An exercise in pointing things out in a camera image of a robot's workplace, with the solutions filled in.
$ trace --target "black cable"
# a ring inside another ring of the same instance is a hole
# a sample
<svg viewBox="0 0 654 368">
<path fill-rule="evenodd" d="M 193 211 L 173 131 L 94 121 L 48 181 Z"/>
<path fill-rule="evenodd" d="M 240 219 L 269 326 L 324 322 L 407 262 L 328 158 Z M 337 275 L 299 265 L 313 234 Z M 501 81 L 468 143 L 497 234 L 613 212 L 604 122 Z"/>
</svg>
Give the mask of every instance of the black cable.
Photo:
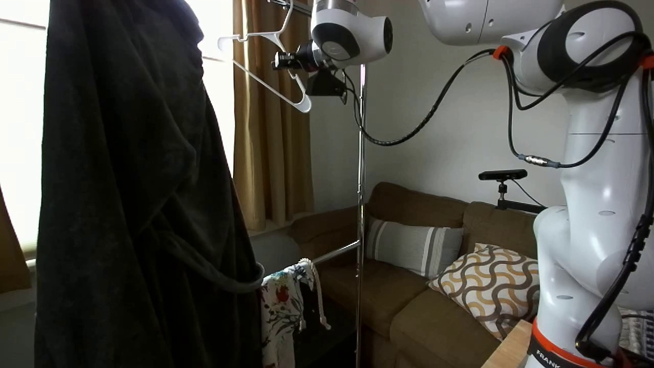
<svg viewBox="0 0 654 368">
<path fill-rule="evenodd" d="M 648 134 L 649 151 L 654 151 L 652 77 L 654 77 L 654 72 L 645 69 L 642 74 L 642 80 L 639 80 L 639 106 L 642 106 L 642 118 L 643 118 L 645 134 Z M 654 185 L 654 158 L 649 154 L 649 187 L 648 187 L 648 202 L 645 202 L 645 212 L 649 216 L 654 212 L 654 190 L 652 190 L 652 185 Z"/>
<path fill-rule="evenodd" d="M 548 21 L 548 23 L 544 23 L 542 26 L 537 26 L 536 32 L 529 36 L 529 42 L 521 47 L 521 52 L 524 52 L 524 50 L 534 43 L 534 38 L 536 38 L 539 32 L 544 32 L 551 23 L 553 23 L 553 18 Z M 514 91 L 517 91 L 518 94 L 537 99 L 536 93 L 523 91 L 518 84 L 514 84 Z"/>
<path fill-rule="evenodd" d="M 536 101 L 531 101 L 529 104 L 521 104 L 518 99 L 518 85 L 514 84 L 514 103 L 518 110 L 531 110 L 537 104 L 542 104 L 544 101 L 548 101 L 555 91 L 560 91 L 564 84 L 568 84 L 570 80 L 573 80 L 577 74 L 581 74 L 585 68 L 589 68 L 589 63 L 598 58 L 603 52 L 607 52 L 608 47 L 613 47 L 615 43 L 624 42 L 624 38 L 634 38 L 634 42 L 643 42 L 649 47 L 649 38 L 643 32 L 638 31 L 630 31 L 630 32 L 621 32 L 613 38 L 608 38 L 607 43 L 603 43 L 601 47 L 597 47 L 591 55 L 586 55 L 573 69 L 570 69 L 570 74 L 565 74 L 562 80 L 558 80 L 550 91 L 546 91 L 542 96 L 537 96 Z"/>
<path fill-rule="evenodd" d="M 531 202 L 539 205 L 539 207 L 546 207 L 542 205 L 539 201 L 536 201 L 517 181 L 511 181 L 524 196 L 529 196 Z"/>
<path fill-rule="evenodd" d="M 514 96 L 514 101 L 517 101 L 517 93 L 514 93 L 517 81 L 514 81 L 514 74 L 513 74 L 511 62 L 508 62 L 506 58 L 501 58 L 501 60 L 502 60 L 502 66 L 505 66 L 505 72 L 506 72 L 506 84 L 508 84 L 508 125 L 506 125 L 506 129 L 508 129 L 508 150 L 511 150 L 511 154 L 513 154 L 514 158 L 518 158 L 521 162 L 528 162 L 528 164 L 531 164 L 531 165 L 542 165 L 542 168 L 577 168 L 577 165 L 586 164 L 591 158 L 594 158 L 597 151 L 603 148 L 603 143 L 607 142 L 607 137 L 608 137 L 608 134 L 611 134 L 611 126 L 613 126 L 616 108 L 619 108 L 619 104 L 621 104 L 624 93 L 626 93 L 627 81 L 630 81 L 630 76 L 624 76 L 624 77 L 619 80 L 619 91 L 616 91 L 616 94 L 615 94 L 615 101 L 613 101 L 611 113 L 608 113 L 608 116 L 607 116 L 604 129 L 603 129 L 603 134 L 598 135 L 598 140 L 597 140 L 597 143 L 592 145 L 592 150 L 591 150 L 582 159 L 579 159 L 579 162 L 560 164 L 560 162 L 553 162 L 553 159 L 548 159 L 548 158 L 539 158 L 539 156 L 524 156 L 524 154 L 518 154 L 518 151 L 514 150 L 514 142 L 513 142 L 513 106 L 514 106 L 514 104 L 513 104 L 513 96 Z M 558 91 L 562 84 L 564 84 L 564 81 L 558 81 L 555 88 L 551 88 L 551 91 L 546 93 L 544 96 L 550 96 L 550 94 L 551 94 L 553 91 Z"/>
<path fill-rule="evenodd" d="M 352 77 L 345 74 L 347 81 L 349 81 L 349 93 L 353 94 L 353 108 L 355 108 L 355 122 L 358 122 L 358 129 L 364 134 L 364 137 L 374 143 L 374 145 L 380 145 L 380 148 L 394 148 L 394 145 L 401 145 L 408 140 L 413 140 L 416 134 L 420 134 L 426 122 L 430 121 L 430 116 L 436 114 L 436 110 L 439 108 L 439 104 L 443 103 L 445 94 L 450 93 L 451 84 L 456 81 L 456 77 L 460 76 L 460 72 L 469 66 L 472 62 L 481 60 L 482 55 L 492 55 L 492 50 L 482 50 L 474 55 L 469 55 L 451 76 L 450 80 L 445 81 L 443 91 L 437 94 L 436 103 L 430 104 L 428 113 L 424 114 L 424 118 L 413 129 L 408 131 L 404 137 L 398 137 L 398 140 L 393 140 L 393 142 L 383 142 L 383 140 L 378 140 L 374 135 L 370 135 L 361 122 L 361 118 L 358 116 L 358 94 L 355 94 L 355 88 L 353 88 L 353 81 Z"/>
</svg>

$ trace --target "throw pillow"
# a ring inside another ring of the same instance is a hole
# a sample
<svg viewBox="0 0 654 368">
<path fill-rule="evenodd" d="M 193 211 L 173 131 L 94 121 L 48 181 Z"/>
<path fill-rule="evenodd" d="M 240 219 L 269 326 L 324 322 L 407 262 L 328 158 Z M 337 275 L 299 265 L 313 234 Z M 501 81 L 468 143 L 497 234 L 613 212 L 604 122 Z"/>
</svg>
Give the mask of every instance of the throw pillow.
<svg viewBox="0 0 654 368">
<path fill-rule="evenodd" d="M 436 278 L 456 259 L 461 234 L 461 230 L 451 227 L 416 227 L 371 219 L 366 255 L 422 278 Z"/>
<path fill-rule="evenodd" d="M 428 287 L 502 340 L 518 320 L 536 315 L 537 262 L 513 249 L 476 244 L 472 254 L 460 255 Z"/>
<path fill-rule="evenodd" d="M 619 308 L 619 346 L 654 362 L 654 310 Z"/>
</svg>

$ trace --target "dark coat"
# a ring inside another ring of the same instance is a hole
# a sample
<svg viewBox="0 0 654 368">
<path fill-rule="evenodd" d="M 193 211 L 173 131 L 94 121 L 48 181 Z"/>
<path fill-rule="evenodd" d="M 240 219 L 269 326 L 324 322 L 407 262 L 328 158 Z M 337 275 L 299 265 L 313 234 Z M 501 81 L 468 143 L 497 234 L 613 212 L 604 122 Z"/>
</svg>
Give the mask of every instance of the dark coat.
<svg viewBox="0 0 654 368">
<path fill-rule="evenodd" d="M 259 280 L 183 0 L 52 0 L 36 368 L 262 366 Z"/>
</svg>

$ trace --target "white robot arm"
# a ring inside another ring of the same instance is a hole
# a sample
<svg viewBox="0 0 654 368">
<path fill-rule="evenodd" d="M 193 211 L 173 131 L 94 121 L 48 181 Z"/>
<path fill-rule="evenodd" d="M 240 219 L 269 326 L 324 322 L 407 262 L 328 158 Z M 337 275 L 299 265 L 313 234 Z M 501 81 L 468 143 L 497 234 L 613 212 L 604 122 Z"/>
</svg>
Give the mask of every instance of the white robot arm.
<svg viewBox="0 0 654 368">
<path fill-rule="evenodd" d="M 517 154 L 560 168 L 565 194 L 564 208 L 536 219 L 542 299 L 528 366 L 615 365 L 615 307 L 654 308 L 654 244 L 643 244 L 654 207 L 652 74 L 635 74 L 649 52 L 638 15 L 621 2 L 589 2 L 568 12 L 560 12 L 560 0 L 418 4 L 443 43 L 506 43 L 521 91 L 544 94 L 564 85 L 565 164 Z M 642 258 L 632 277 L 626 258 Z"/>
<path fill-rule="evenodd" d="M 358 66 L 391 54 L 388 17 L 366 17 L 352 0 L 315 0 L 311 36 L 334 66 Z"/>
</svg>

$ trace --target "clothes hanger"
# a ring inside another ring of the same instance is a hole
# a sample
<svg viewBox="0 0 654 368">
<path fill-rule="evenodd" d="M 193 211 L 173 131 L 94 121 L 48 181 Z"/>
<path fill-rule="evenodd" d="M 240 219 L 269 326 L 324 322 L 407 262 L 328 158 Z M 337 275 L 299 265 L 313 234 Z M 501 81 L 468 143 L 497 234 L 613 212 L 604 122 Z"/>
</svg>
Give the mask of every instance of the clothes hanger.
<svg viewBox="0 0 654 368">
<path fill-rule="evenodd" d="M 283 23 L 282 23 L 282 26 L 279 26 L 278 31 L 219 36 L 219 52 L 224 52 L 224 50 L 223 50 L 223 47 L 224 47 L 224 46 L 223 46 L 224 42 L 246 43 L 249 38 L 262 36 L 262 38 L 274 43 L 279 52 L 287 54 L 286 47 L 283 47 L 283 43 L 282 43 L 282 38 L 279 38 L 279 35 L 286 31 L 286 25 L 287 25 L 287 18 L 289 18 L 292 10 L 295 10 L 295 0 L 287 0 L 287 10 L 286 10 Z M 282 99 L 286 104 L 295 106 L 296 110 L 300 110 L 300 113 L 305 113 L 305 114 L 311 110 L 313 103 L 311 103 L 311 99 L 308 99 L 308 94 L 306 94 L 306 88 L 305 88 L 305 84 L 302 84 L 302 80 L 300 80 L 299 74 L 287 72 L 287 77 L 295 80 L 295 84 L 296 84 L 299 91 L 302 93 L 302 99 L 300 99 L 300 101 L 289 101 L 287 96 L 283 96 L 282 93 L 278 93 L 276 88 L 272 88 L 269 84 L 266 84 L 262 77 L 258 77 L 253 72 L 249 72 L 244 66 L 240 66 L 238 62 L 234 62 L 233 58 L 228 58 L 228 60 L 231 60 L 231 63 L 233 63 L 234 68 L 238 68 L 244 76 L 249 76 L 251 80 L 255 80 L 258 84 L 262 84 L 266 91 L 269 91 L 272 94 L 276 94 L 278 99 Z"/>
</svg>

